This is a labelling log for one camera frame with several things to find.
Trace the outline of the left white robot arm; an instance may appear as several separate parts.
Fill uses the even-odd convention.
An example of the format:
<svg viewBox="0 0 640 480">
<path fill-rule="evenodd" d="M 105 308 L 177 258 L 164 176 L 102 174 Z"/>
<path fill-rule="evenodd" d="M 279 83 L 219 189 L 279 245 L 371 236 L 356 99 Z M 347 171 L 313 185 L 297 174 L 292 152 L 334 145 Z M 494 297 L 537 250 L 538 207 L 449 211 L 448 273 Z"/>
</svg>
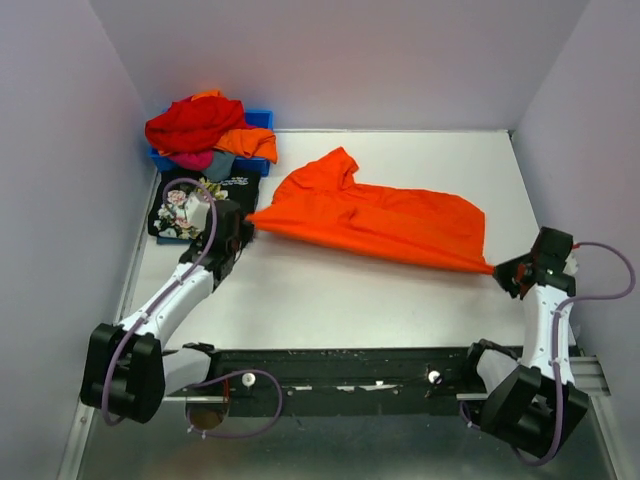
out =
<svg viewBox="0 0 640 480">
<path fill-rule="evenodd" d="M 106 422 L 148 422 L 168 394 L 191 386 L 214 393 L 222 380 L 211 363 L 214 348 L 168 341 L 189 314 L 212 295 L 252 240 L 253 225 L 241 206 L 218 201 L 204 232 L 180 256 L 165 284 L 116 325 L 99 324 L 89 337 L 80 400 L 103 412 Z"/>
</svg>

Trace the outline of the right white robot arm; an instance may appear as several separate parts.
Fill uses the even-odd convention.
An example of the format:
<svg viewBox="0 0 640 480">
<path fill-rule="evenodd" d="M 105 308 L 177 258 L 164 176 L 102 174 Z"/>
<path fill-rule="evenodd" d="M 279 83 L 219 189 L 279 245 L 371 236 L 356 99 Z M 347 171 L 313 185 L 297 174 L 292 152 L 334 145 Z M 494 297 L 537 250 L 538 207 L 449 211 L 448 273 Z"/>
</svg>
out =
<svg viewBox="0 0 640 480">
<path fill-rule="evenodd" d="M 486 390 L 482 401 L 462 405 L 467 422 L 540 466 L 555 457 L 588 409 L 570 366 L 569 316 L 576 281 L 567 272 L 570 234 L 543 227 L 530 251 L 497 265 L 493 277 L 525 310 L 523 348 L 482 339 L 468 351 L 460 379 Z"/>
</svg>

